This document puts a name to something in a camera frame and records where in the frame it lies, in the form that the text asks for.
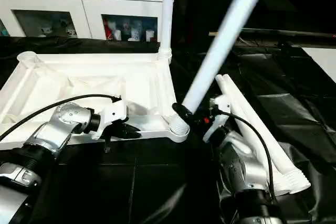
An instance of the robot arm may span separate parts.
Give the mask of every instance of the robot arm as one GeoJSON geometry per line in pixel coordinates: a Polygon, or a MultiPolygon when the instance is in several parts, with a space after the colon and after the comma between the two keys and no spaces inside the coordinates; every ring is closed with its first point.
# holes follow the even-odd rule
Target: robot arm
{"type": "Polygon", "coordinates": [[[238,222],[244,224],[283,224],[280,209],[269,195],[267,173],[244,138],[226,126],[231,104],[225,95],[210,100],[210,120],[198,119],[185,106],[175,103],[173,109],[203,136],[212,142],[217,161],[222,167],[221,178],[230,187],[238,213],[238,222]]]}
{"type": "Polygon", "coordinates": [[[0,224],[28,220],[36,193],[46,174],[67,145],[72,134],[90,133],[99,139],[103,130],[127,118],[123,100],[102,112],[69,102],[56,108],[49,122],[42,124],[24,143],[0,163],[0,224]]]}

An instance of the white pipe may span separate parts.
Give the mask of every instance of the white pipe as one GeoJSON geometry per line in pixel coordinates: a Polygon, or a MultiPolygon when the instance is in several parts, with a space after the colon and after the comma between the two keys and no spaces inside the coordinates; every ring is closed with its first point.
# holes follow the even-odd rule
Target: white pipe
{"type": "MultiPolygon", "coordinates": [[[[217,75],[216,81],[222,93],[227,95],[230,100],[231,112],[237,116],[240,116],[246,121],[250,122],[246,114],[242,110],[242,108],[239,106],[239,103],[235,99],[235,96],[228,90],[227,86],[224,85],[223,77],[221,75],[217,75]]],[[[265,149],[262,146],[260,139],[258,138],[256,133],[254,133],[254,131],[249,126],[247,126],[245,123],[237,119],[235,121],[240,129],[241,134],[244,137],[243,138],[244,141],[246,141],[247,145],[253,150],[254,155],[264,167],[264,170],[267,173],[267,179],[269,181],[269,169],[268,169],[267,156],[266,156],[265,149]]],[[[277,170],[273,162],[272,162],[272,170],[273,170],[274,191],[275,191],[276,196],[289,193],[290,186],[289,186],[288,181],[277,170]]]]}
{"type": "MultiPolygon", "coordinates": [[[[200,105],[257,2],[258,0],[232,1],[220,25],[218,35],[184,98],[183,105],[192,113],[195,113],[200,105]]],[[[184,121],[176,117],[172,121],[170,129],[175,134],[183,135],[188,132],[189,128],[184,121]]]]}
{"type": "Polygon", "coordinates": [[[162,25],[161,25],[161,43],[159,48],[159,57],[161,59],[171,59],[171,35],[174,0],[163,0],[162,4],[162,25]]]}
{"type": "Polygon", "coordinates": [[[234,97],[235,101],[242,108],[249,122],[256,128],[256,130],[265,140],[270,156],[276,168],[290,183],[290,193],[296,193],[310,187],[310,183],[305,175],[300,169],[295,167],[285,151],[281,148],[276,139],[264,125],[258,114],[254,111],[252,106],[248,103],[243,94],[237,88],[230,76],[227,74],[224,75],[222,77],[222,83],[224,84],[226,91],[234,97]]]}

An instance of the black fabric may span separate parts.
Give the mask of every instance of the black fabric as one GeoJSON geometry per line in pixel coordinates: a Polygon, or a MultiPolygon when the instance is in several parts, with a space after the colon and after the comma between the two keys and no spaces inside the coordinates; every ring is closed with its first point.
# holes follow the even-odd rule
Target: black fabric
{"type": "MultiPolygon", "coordinates": [[[[0,38],[1,84],[23,51],[36,53],[153,52],[152,44],[81,39],[0,38]]],[[[205,53],[174,49],[170,65],[182,102],[205,53]]],[[[336,84],[303,50],[235,48],[220,70],[229,73],[311,188],[278,198],[289,223],[336,223],[336,84]]],[[[214,83],[208,98],[220,94],[214,83]]],[[[217,188],[211,149],[191,134],[168,139],[68,146],[48,176],[31,223],[220,223],[230,219],[229,191],[217,188]]]]}

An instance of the glass cabinet door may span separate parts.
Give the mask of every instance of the glass cabinet door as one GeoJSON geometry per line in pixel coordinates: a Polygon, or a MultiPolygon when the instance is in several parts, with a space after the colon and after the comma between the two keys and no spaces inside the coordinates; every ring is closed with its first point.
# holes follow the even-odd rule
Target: glass cabinet door
{"type": "Polygon", "coordinates": [[[161,40],[162,2],[83,0],[93,39],[161,40]]]}
{"type": "Polygon", "coordinates": [[[0,20],[0,36],[9,36],[9,33],[1,20],[0,20]]]}
{"type": "Polygon", "coordinates": [[[0,0],[12,37],[91,38],[82,0],[0,0]]]}
{"type": "Polygon", "coordinates": [[[26,37],[77,38],[69,12],[12,10],[26,37]]]}
{"type": "Polygon", "coordinates": [[[156,17],[101,15],[106,40],[147,41],[158,40],[156,17]]]}

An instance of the black cable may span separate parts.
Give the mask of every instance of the black cable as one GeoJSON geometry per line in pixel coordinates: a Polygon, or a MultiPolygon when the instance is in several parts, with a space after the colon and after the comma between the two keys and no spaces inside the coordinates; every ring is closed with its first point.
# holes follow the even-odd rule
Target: black cable
{"type": "Polygon", "coordinates": [[[232,219],[230,221],[230,224],[233,224],[233,222],[235,221],[235,219],[237,217],[237,214],[238,214],[238,210],[236,210],[235,213],[233,214],[232,219]]]}
{"type": "Polygon", "coordinates": [[[15,129],[17,129],[18,127],[20,127],[22,124],[24,124],[25,122],[29,121],[30,119],[34,118],[35,116],[50,110],[54,107],[57,107],[59,105],[62,105],[63,103],[67,103],[67,102],[71,102],[74,100],[78,100],[78,99],[82,99],[82,98],[87,98],[87,97],[104,97],[104,98],[110,98],[112,100],[112,102],[117,102],[118,100],[120,100],[117,97],[113,97],[111,95],[107,95],[107,94],[84,94],[84,95],[79,95],[77,97],[72,97],[69,99],[65,99],[59,102],[55,102],[51,105],[48,105],[38,111],[35,111],[33,114],[27,116],[26,118],[23,118],[21,121],[19,121],[18,123],[16,123],[15,125],[13,125],[12,127],[10,127],[7,131],[5,131],[1,136],[0,136],[0,141],[2,141],[6,136],[8,136],[9,134],[11,134],[12,131],[14,131],[15,129]]]}
{"type": "Polygon", "coordinates": [[[218,114],[222,114],[222,115],[228,115],[228,116],[232,116],[233,118],[240,120],[241,122],[245,123],[247,126],[249,126],[254,133],[256,133],[256,135],[258,136],[258,138],[261,141],[261,144],[263,145],[265,152],[266,152],[266,157],[267,157],[267,164],[268,164],[268,173],[269,173],[269,193],[271,195],[272,199],[276,199],[275,197],[275,193],[274,193],[274,182],[273,182],[273,170],[272,170],[272,160],[271,160],[271,156],[269,154],[267,145],[263,139],[263,137],[260,135],[260,133],[256,130],[256,128],[254,128],[254,126],[252,124],[250,124],[249,122],[247,122],[245,119],[241,118],[240,116],[237,116],[235,114],[231,114],[231,113],[227,113],[227,112],[223,112],[220,109],[216,109],[216,112],[218,112],[218,114]]]}

